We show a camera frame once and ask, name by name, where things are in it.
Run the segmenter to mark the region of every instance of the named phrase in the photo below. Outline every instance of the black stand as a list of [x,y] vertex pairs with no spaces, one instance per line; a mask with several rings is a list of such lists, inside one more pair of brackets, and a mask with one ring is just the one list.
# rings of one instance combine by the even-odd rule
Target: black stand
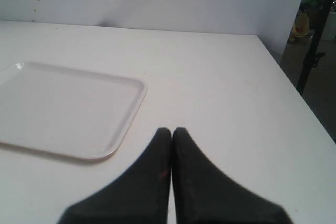
[[321,10],[321,14],[320,14],[319,25],[315,29],[315,33],[314,33],[314,36],[312,38],[309,50],[308,50],[308,52],[306,54],[306,57],[303,61],[302,72],[301,72],[298,84],[296,86],[296,89],[298,90],[300,95],[302,95],[303,90],[306,86],[311,68],[317,67],[317,65],[319,63],[319,59],[321,57],[323,57],[324,55],[326,55],[325,52],[316,53],[316,51],[317,51],[317,47],[319,46],[319,43],[320,43],[320,40],[321,40],[321,36],[322,36],[322,33],[323,33],[324,26],[325,26],[325,24],[327,22],[327,19],[328,19],[328,16],[329,16],[330,7],[331,7],[332,2],[333,2],[333,0],[324,0],[323,7],[322,7],[322,10]]

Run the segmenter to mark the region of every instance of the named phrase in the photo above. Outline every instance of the white wall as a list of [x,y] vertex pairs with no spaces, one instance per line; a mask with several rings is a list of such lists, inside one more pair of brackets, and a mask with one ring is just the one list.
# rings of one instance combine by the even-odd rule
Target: white wall
[[0,19],[255,34],[279,55],[299,3],[300,0],[0,0]]

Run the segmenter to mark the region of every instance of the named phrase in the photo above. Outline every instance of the white tray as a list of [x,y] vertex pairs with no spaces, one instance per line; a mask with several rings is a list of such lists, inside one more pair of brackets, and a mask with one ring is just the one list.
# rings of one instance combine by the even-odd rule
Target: white tray
[[80,159],[120,145],[147,84],[108,74],[23,62],[0,71],[0,142]]

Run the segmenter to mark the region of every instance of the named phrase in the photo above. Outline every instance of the floor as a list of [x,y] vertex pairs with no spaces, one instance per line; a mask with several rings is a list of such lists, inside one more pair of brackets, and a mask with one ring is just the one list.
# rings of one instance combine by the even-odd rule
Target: floor
[[[310,39],[288,44],[281,60],[281,68],[296,86]],[[327,54],[313,68],[303,98],[322,125],[336,140],[336,40],[320,41],[318,52]]]

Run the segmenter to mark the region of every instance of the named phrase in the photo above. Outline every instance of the table surface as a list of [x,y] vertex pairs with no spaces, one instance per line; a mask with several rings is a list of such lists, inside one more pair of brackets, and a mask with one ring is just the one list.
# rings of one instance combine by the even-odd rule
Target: table surface
[[0,22],[0,55],[0,69],[34,60],[149,86],[103,162],[1,146],[1,223],[55,223],[125,171],[160,126],[186,127],[217,167],[296,224],[335,222],[336,145],[257,36]]

